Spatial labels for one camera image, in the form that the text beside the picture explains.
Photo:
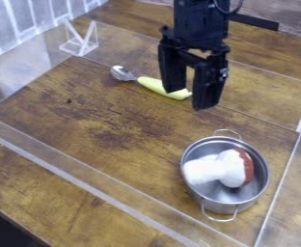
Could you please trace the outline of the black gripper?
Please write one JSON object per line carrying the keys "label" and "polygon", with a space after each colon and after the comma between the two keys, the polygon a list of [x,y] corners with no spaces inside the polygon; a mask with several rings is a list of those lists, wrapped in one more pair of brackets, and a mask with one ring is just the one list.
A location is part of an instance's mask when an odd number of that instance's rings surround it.
{"label": "black gripper", "polygon": [[158,65],[165,91],[182,90],[186,66],[194,67],[191,105],[195,110],[213,107],[219,100],[227,77],[223,40],[226,24],[174,24],[159,29]]}

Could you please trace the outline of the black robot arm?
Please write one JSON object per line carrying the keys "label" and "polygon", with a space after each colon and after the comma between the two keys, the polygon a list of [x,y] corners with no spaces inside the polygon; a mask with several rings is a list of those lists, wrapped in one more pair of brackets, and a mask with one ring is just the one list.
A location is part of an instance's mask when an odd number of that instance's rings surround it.
{"label": "black robot arm", "polygon": [[227,78],[230,51],[227,37],[230,0],[173,0],[173,28],[159,32],[158,65],[167,93],[186,86],[186,68],[194,71],[191,105],[195,110],[213,107]]}

